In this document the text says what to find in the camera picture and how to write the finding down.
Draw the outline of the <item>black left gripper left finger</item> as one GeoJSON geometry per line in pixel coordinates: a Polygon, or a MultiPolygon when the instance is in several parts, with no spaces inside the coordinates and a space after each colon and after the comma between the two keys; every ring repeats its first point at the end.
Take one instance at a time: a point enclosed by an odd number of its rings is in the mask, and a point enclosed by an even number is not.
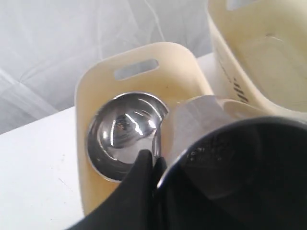
{"type": "Polygon", "coordinates": [[[151,201],[152,154],[141,150],[115,191],[70,230],[147,230],[151,201]]]}

